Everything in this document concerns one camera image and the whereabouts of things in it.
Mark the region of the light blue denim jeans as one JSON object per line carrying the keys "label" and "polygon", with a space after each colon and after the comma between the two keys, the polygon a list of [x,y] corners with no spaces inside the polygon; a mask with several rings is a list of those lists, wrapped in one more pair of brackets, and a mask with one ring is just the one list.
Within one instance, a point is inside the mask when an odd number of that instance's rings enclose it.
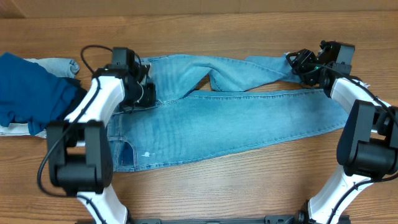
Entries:
{"label": "light blue denim jeans", "polygon": [[155,105],[115,111],[108,139],[116,172],[198,162],[342,128],[347,112],[319,89],[258,92],[297,83],[283,57],[199,55],[145,59]]}

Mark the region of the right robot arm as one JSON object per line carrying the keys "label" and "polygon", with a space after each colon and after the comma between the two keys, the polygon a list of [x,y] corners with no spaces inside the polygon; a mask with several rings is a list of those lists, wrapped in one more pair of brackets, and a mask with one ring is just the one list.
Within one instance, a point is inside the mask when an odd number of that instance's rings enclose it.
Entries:
{"label": "right robot arm", "polygon": [[336,149],[338,167],[321,191],[285,223],[350,223],[344,210],[367,187],[397,178],[397,107],[380,100],[351,75],[355,46],[321,41],[285,57],[307,86],[318,85],[349,114]]}

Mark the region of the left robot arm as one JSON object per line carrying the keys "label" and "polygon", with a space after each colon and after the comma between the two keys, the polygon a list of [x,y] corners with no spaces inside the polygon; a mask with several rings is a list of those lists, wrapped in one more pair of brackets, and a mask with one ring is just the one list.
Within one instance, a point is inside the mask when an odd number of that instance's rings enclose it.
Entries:
{"label": "left robot arm", "polygon": [[126,47],[111,48],[111,63],[92,72],[88,93],[62,121],[47,126],[47,153],[37,171],[42,184],[44,167],[53,186],[64,198],[77,198],[93,217],[93,223],[132,223],[130,211],[111,185],[113,159],[106,127],[116,108],[123,113],[150,108],[156,102],[150,64]]}

